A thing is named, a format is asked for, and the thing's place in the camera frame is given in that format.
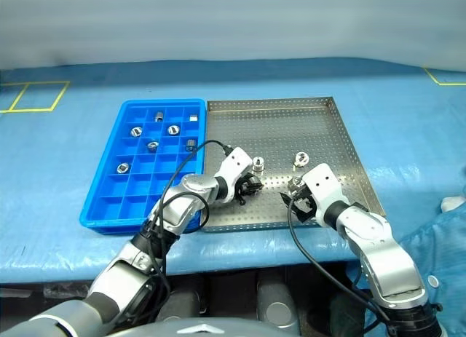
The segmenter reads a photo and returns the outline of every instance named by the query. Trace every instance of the black cable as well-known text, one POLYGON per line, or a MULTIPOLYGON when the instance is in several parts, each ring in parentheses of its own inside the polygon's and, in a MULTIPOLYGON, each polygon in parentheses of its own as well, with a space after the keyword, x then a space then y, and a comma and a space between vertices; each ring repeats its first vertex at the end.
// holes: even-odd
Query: black cable
MULTIPOLYGON (((154 287, 158 286, 158 283, 156 282, 155 277, 151 278, 151 282, 152 282, 152 285, 154 287)), ((157 291, 157 296, 155 298, 155 302, 152 302, 154 306, 157 306, 158 302, 160 302, 160 300, 162 299, 162 293, 163 293, 162 288, 163 287, 160 285, 160 288, 161 289, 157 291)), ((149 305, 150 300, 154 297, 154 294, 155 294, 155 291, 152 293, 151 297, 147 300, 147 303, 144 304, 144 306, 142 306, 141 309, 139 310, 139 312, 135 315, 133 321, 131 322, 132 326, 137 325, 139 321, 144 320, 147 317, 149 317, 152 314, 152 312, 155 310, 155 309, 151 309, 148 312, 146 312, 144 314, 141 314, 144 311, 144 309, 149 305)))
POLYGON ((380 307, 380 305, 377 304, 377 302, 375 302, 375 300, 370 296, 368 295, 366 292, 360 290, 357 285, 358 285, 358 282, 361 278, 361 275, 363 274, 363 269, 361 268, 361 266, 358 267, 358 273, 356 275, 356 279, 355 281, 351 284, 351 288, 353 291, 355 291, 359 296, 361 296, 362 298, 364 298, 365 300, 367 300, 368 302, 370 302, 374 307, 375 309, 377 309, 377 311, 379 312, 379 316, 382 317, 382 319, 385 321, 385 322, 388 322, 390 319, 389 317, 387 316, 387 314, 382 310, 382 308, 380 307))
POLYGON ((315 267, 320 271, 323 276, 325 276, 327 279, 329 279, 335 286, 337 286, 340 290, 344 291, 347 293, 350 297, 364 305, 367 309, 372 311, 377 317, 379 316, 379 311, 377 308, 372 306, 367 300, 363 299, 360 297, 357 293, 351 291, 349 288, 344 286, 340 281, 338 281, 332 274, 330 274, 328 271, 326 271, 320 264, 315 260, 314 257, 312 257, 306 249, 303 247, 303 245, 300 243, 298 240, 298 237, 296 236, 296 232, 294 231, 293 224, 291 223, 291 212, 292 208, 294 206, 294 200, 290 201, 290 204, 288 205, 288 227, 290 228, 290 233, 291 237, 293 237, 293 241, 296 244, 297 248, 301 251, 301 253, 304 255, 304 257, 307 258, 309 262, 315 265, 315 267))
POLYGON ((209 143, 216 143, 219 146, 221 146, 226 155, 231 153, 232 150, 233 150, 232 148, 230 148, 229 146, 224 145, 222 142, 220 142, 218 140, 213 140, 213 139, 206 140, 204 143, 202 143, 198 147, 196 147, 190 153, 190 155, 188 155, 185 158, 185 160, 182 161, 182 163, 178 166, 178 168, 175 170, 175 172, 170 177, 170 180, 167 182, 167 185, 165 186, 165 189, 164 189, 164 191, 162 193, 162 196, 160 197, 159 209, 158 209, 157 214, 154 215, 154 222, 150 225, 150 230, 154 231, 154 230, 156 230, 155 228, 157 228, 157 236, 160 239, 160 247, 161 247, 161 252, 162 252, 161 268, 158 266, 158 263, 155 260, 153 250, 152 250, 152 246, 150 244, 149 244, 149 257, 152 260, 152 263, 154 263, 154 268, 156 269, 157 276, 161 279, 161 281, 162 281, 162 283, 163 283, 163 285, 164 285, 164 287, 165 287, 165 289, 167 291, 167 294, 165 295, 165 299, 163 301, 161 301, 161 302, 159 301, 160 300, 159 297, 161 295, 159 297, 157 297, 156 302, 154 303, 154 308, 150 312, 145 313, 142 316, 139 316, 138 320, 142 319, 145 316, 150 316, 150 318, 149 318, 149 322, 150 322, 152 319, 155 318, 156 313, 162 308, 162 306, 167 302, 167 300, 170 297, 171 289, 170 289, 170 284, 168 283, 168 280, 167 280, 167 277, 166 277, 166 273, 167 273, 167 244, 165 243, 165 238, 164 238, 164 235, 163 235, 163 209, 164 209, 164 207, 169 205, 173 200, 175 200, 175 199, 177 199, 179 197, 183 197, 183 196, 186 196, 186 195, 191 195, 191 196, 197 197, 205 206, 205 209, 206 209, 206 211, 205 211, 205 214, 206 214, 205 220, 202 222, 202 224, 199 225, 199 227, 197 227, 195 229, 192 229, 191 231, 188 231, 187 233, 192 233, 194 231, 197 231, 197 230, 201 229, 208 222, 208 219, 209 219, 209 216, 210 216, 209 204, 200 195, 195 194, 194 192, 191 192, 191 191, 185 191, 185 192, 182 192, 180 194, 175 195, 174 197, 169 198, 169 200, 167 200, 166 202, 164 202, 164 198, 165 198, 165 195, 168 192, 168 189, 172 185, 172 183, 175 180, 176 176, 183 169, 183 167, 186 166, 188 161, 194 155, 196 155, 197 152, 200 149, 204 148, 204 146, 206 146, 209 143), (159 225, 158 226, 156 226, 157 219, 159 219, 159 225))
MULTIPOLYGON (((207 203, 207 201, 205 201, 205 199, 203 197, 201 197, 199 194, 197 194, 197 193, 195 193, 193 191, 183 191, 183 192, 181 192, 179 194, 176 194, 176 195, 172 196, 171 198, 169 198, 166 201, 166 203, 163 204, 163 207, 168 206, 171 202, 175 201, 176 199, 178 199, 180 197, 185 197, 185 196, 188 196, 188 195, 198 198, 204 204, 204 207, 205 207, 205 220, 199 226, 199 228, 202 228, 209 220, 210 210, 209 210, 209 204, 207 203)), ((157 217, 159 217, 159 212, 155 214, 154 219, 157 219, 157 217)), ((162 297, 162 295, 158 294, 157 299, 154 302, 154 308, 151 309, 149 312, 137 317, 137 320, 142 320, 143 318, 149 316, 148 322, 152 322, 152 320, 154 320, 154 318, 156 317, 157 312, 164 306, 165 303, 167 303, 167 301, 168 301, 168 299, 170 297, 171 289, 170 289, 170 284, 168 282, 168 279, 167 279, 165 273, 163 272, 163 270, 161 270, 159 268, 159 266, 158 266, 158 264, 156 262, 156 258, 154 256, 154 252, 152 250, 152 246, 150 245, 150 243, 149 243, 149 257, 150 257, 152 263, 154 263, 154 268, 155 268, 155 270, 157 272, 157 276, 161 279, 162 283, 165 286, 165 290, 167 292, 167 294, 166 294, 163 301, 159 301, 159 299, 162 297)))
POLYGON ((380 324, 380 320, 379 319, 376 319, 374 322, 372 322, 368 327, 364 328, 363 330, 363 335, 365 335, 366 333, 372 331, 374 328, 376 328, 377 326, 379 326, 380 324))

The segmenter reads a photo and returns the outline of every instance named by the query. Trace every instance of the metal part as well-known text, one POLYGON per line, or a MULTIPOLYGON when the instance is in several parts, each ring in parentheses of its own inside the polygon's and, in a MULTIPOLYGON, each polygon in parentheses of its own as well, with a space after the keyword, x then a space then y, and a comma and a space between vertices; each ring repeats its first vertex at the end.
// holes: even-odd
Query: metal part
MULTIPOLYGON (((45 312, 32 317, 33 322, 53 321, 66 330, 64 336, 104 336, 113 325, 102 323, 97 310, 84 301, 71 300, 54 306, 45 312)), ((32 334, 17 334, 17 336, 54 336, 50 329, 36 330, 32 334)))
POLYGON ((253 158, 253 171, 262 172, 264 170, 264 159, 260 156, 253 158))
MULTIPOLYGON (((53 318, 43 318, 26 320, 9 330, 0 333, 1 337, 76 337, 76 333, 71 333, 69 329, 62 329, 63 324, 58 324, 57 320, 53 318)), ((94 336, 99 336, 96 331, 92 331, 94 336)))
POLYGON ((124 261, 145 274, 149 274, 153 266, 150 257, 139 250, 130 241, 126 241, 108 267, 113 266, 113 264, 118 261, 124 261))
POLYGON ((288 191, 292 197, 298 194, 305 186, 306 184, 303 182, 301 176, 293 177, 288 181, 288 191))
POLYGON ((116 302, 120 312, 124 312, 148 280, 149 277, 144 273, 128 263, 119 261, 107 266, 107 269, 99 274, 89 289, 88 297, 93 293, 102 293, 116 302))
POLYGON ((340 214, 336 227, 359 256, 372 296, 380 306, 409 309, 427 303, 416 264, 393 239, 387 220, 352 206, 340 214))
POLYGON ((193 151, 197 146, 195 139, 188 139, 186 142, 186 151, 193 151))
POLYGON ((176 124, 172 124, 167 128, 167 132, 169 135, 178 135, 180 133, 180 127, 176 124))
POLYGON ((149 153, 157 152, 158 147, 159 147, 159 142, 156 142, 155 140, 147 143, 147 150, 149 150, 149 153))
POLYGON ((260 272, 257 284, 257 317, 299 336, 299 318, 288 287, 277 272, 260 272))
POLYGON ((246 173, 234 185, 234 198, 240 202, 241 206, 246 205, 244 196, 256 195, 263 187, 264 185, 256 175, 246 173))
POLYGON ((317 205, 319 225, 331 226, 348 241, 360 259, 363 272, 378 305, 386 309, 424 306, 428 294, 416 264, 393 239, 388 221, 375 213, 350 206, 341 185, 327 164, 319 164, 302 176, 308 195, 317 205))
POLYGON ((122 164, 119 164, 118 167, 116 168, 116 173, 126 173, 130 170, 130 164, 127 162, 123 162, 122 164))
MULTIPOLYGON (((260 176, 261 196, 249 200, 247 207, 213 205, 205 231, 286 227, 280 192, 288 192, 293 176, 324 161, 337 174, 351 203, 364 202, 370 211, 384 215, 333 98, 209 101, 207 137, 261 154, 267 168, 260 176), (309 154, 309 164, 293 171, 298 151, 309 154)), ((205 149, 205 173, 215 173, 224 155, 215 146, 205 149)), ((304 225, 315 224, 307 221, 304 225)))
POLYGON ((158 111, 157 114, 155 114, 154 121, 155 122, 163 121, 163 112, 158 111))
POLYGON ((253 160, 240 147, 236 147, 230 155, 221 163, 215 177, 222 177, 228 186, 227 195, 219 200, 219 203, 227 203, 233 200, 237 193, 237 182, 245 177, 253 165, 253 160))
POLYGON ((296 167, 304 167, 309 163, 309 155, 305 152, 300 151, 294 157, 294 165, 296 167))
POLYGON ((257 320, 231 317, 202 317, 170 319, 164 322, 141 325, 111 335, 114 337, 142 336, 242 336, 242 337, 290 337, 290 333, 257 320))
MULTIPOLYGON (((168 200, 183 191, 193 191, 199 194, 208 204, 211 204, 217 197, 218 182, 210 175, 185 175, 177 186, 168 189, 164 200, 168 200)), ((157 201, 152 208, 151 215, 158 211, 159 203, 160 201, 157 201)), ((194 214, 203 208, 204 204, 191 195, 173 200, 163 209, 164 229, 175 235, 181 235, 194 214)))
POLYGON ((133 137, 140 137, 143 132, 142 127, 134 127, 131 129, 131 135, 133 137))
POLYGON ((437 277, 434 277, 433 275, 429 275, 427 277, 427 282, 429 282, 429 285, 433 288, 438 288, 438 286, 440 286, 440 282, 438 281, 437 277))
POLYGON ((200 312, 200 298, 194 290, 175 290, 165 305, 160 309, 156 321, 172 319, 186 319, 198 317, 200 312))

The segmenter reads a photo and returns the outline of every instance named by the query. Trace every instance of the white backdrop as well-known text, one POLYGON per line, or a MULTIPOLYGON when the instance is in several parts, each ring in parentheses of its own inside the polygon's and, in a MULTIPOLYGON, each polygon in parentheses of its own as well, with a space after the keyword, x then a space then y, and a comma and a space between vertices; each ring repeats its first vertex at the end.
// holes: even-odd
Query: white backdrop
POLYGON ((0 0, 0 68, 362 57, 466 71, 466 0, 0 0))

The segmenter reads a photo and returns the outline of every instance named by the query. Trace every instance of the metal nut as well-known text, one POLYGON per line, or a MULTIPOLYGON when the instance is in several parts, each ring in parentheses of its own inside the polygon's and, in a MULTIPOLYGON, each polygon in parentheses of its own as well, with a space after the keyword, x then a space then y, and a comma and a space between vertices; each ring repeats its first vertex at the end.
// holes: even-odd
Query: metal nut
POLYGON ((304 167, 309 163, 309 155, 304 153, 303 151, 300 151, 299 153, 296 154, 294 157, 294 165, 296 167, 304 167))
POLYGON ((130 164, 123 162, 122 164, 119 164, 118 167, 116 168, 117 173, 126 173, 130 170, 130 164))
POLYGON ((147 150, 149 150, 150 153, 157 152, 158 147, 159 147, 159 142, 156 142, 155 140, 147 143, 147 150))
POLYGON ((157 114, 155 114, 154 121, 156 122, 163 121, 163 113, 161 111, 158 111, 157 114))
POLYGON ((180 133, 180 127, 172 124, 170 127, 167 129, 169 135, 177 135, 180 133))
POLYGON ((133 137, 141 136, 142 132, 143 132, 142 127, 134 127, 134 128, 131 129, 131 135, 133 137))
POLYGON ((256 156, 253 159, 253 171, 262 172, 264 170, 264 159, 260 156, 256 156))
POLYGON ((186 151, 193 151, 196 148, 196 140, 188 139, 186 142, 186 151))

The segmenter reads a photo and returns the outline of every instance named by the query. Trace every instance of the yellow tape line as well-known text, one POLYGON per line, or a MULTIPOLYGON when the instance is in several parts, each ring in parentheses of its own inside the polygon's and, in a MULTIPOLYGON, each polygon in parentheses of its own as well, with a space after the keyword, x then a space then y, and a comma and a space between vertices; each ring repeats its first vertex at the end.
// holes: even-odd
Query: yellow tape line
POLYGON ((466 82, 440 82, 435 76, 433 76, 430 71, 428 71, 426 68, 423 69, 427 75, 429 75, 429 77, 439 86, 466 86, 466 82))
POLYGON ((55 109, 58 102, 60 102, 61 98, 65 94, 68 86, 70 85, 70 81, 35 81, 35 82, 8 82, 6 84, 0 84, 0 86, 24 86, 21 92, 18 93, 15 100, 13 101, 12 105, 7 110, 0 110, 0 114, 5 113, 42 113, 42 112, 50 112, 55 109), (64 84, 63 88, 61 89, 60 93, 58 93, 56 99, 53 101, 52 106, 49 108, 22 108, 22 109, 15 109, 15 106, 18 104, 24 92, 28 89, 28 87, 32 84, 64 84))
POLYGON ((24 95, 24 92, 28 89, 29 84, 25 84, 21 92, 16 96, 15 100, 13 101, 12 105, 9 106, 8 111, 12 111, 13 108, 16 106, 17 102, 20 101, 21 97, 24 95))

